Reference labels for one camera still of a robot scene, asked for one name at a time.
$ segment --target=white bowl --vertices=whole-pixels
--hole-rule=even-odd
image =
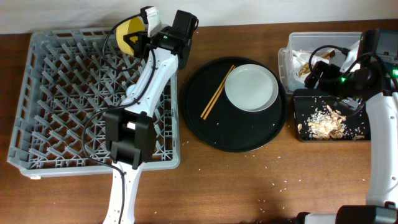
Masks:
[[[225,81],[225,93],[237,108],[257,112],[270,107],[278,97],[275,76],[260,65],[236,67]]]

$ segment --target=crate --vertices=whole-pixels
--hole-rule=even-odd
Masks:
[[[112,173],[89,161],[81,149],[83,125],[96,111],[118,105],[145,67],[117,74],[103,67],[107,28],[38,32],[30,39],[7,161],[32,179]],[[114,67],[138,59],[123,54],[114,35],[106,55]],[[154,113],[157,142],[153,162],[143,170],[174,169],[180,163],[177,74],[168,82]],[[105,148],[104,116],[93,120],[85,141],[88,154],[111,163]]]
[[[278,53],[279,76],[288,94],[293,94],[294,90],[304,88],[304,84],[295,79],[293,67],[292,50],[302,50],[312,53],[322,45],[335,45],[339,47],[351,47],[361,37],[360,32],[294,32],[289,35],[289,43],[285,49],[280,49]],[[321,55],[327,49],[322,49],[316,55]],[[336,56],[329,63],[342,66],[345,55],[336,50]]]

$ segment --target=black tray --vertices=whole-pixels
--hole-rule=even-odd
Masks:
[[[294,104],[294,119],[295,119],[295,130],[297,133],[297,139],[303,142],[320,142],[319,140],[313,139],[310,136],[308,125],[304,123],[311,114],[315,113],[315,108],[318,110],[326,111],[323,107],[329,105],[332,110],[339,110],[341,114],[353,114],[353,112],[344,107],[343,105],[336,104],[335,99],[329,94],[319,90],[308,90],[299,89],[293,93],[293,104]],[[346,125],[347,135],[341,139],[329,141],[352,141],[355,135],[365,136],[364,139],[358,139],[357,141],[369,141],[371,139],[371,129],[369,125],[368,114],[366,114],[366,107],[364,106],[361,111],[356,114],[347,117],[347,120],[343,122]],[[297,129],[298,124],[302,124],[303,128],[299,132]]]
[[[207,119],[200,118],[231,66],[249,63],[267,68],[247,58],[221,58],[196,71],[181,96],[182,113],[190,130],[197,138],[222,151],[245,152],[264,146],[278,135],[286,122],[286,92],[275,73],[272,74],[278,81],[279,96],[268,109],[255,113],[242,111],[228,101],[223,91]]]

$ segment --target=wooden table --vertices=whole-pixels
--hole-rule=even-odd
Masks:
[[[378,27],[398,29],[398,20],[200,27],[178,86],[203,64],[225,56],[251,58],[278,72],[278,50],[287,46],[292,32]],[[0,36],[0,223],[101,223],[108,209],[110,175],[30,180],[6,162],[29,38]],[[178,168],[141,175],[137,223],[265,222],[365,203],[370,142],[301,143],[295,138],[292,113],[280,134],[253,152],[213,149],[183,119],[180,138],[184,145]]]

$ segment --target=pair of chopsticks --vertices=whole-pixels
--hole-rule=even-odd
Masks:
[[[225,75],[223,81],[221,82],[221,84],[219,85],[219,87],[217,88],[216,92],[214,93],[213,97],[211,97],[211,100],[209,101],[209,103],[207,104],[205,110],[203,110],[202,114],[200,115],[200,118],[203,118],[204,120],[206,120],[207,116],[209,115],[211,109],[213,109],[214,104],[217,102],[218,97],[220,97],[221,92],[224,89],[225,86],[225,80],[228,77],[228,75],[232,72],[232,70],[234,70],[236,68],[235,65],[232,65],[232,67],[229,69],[228,73]]]

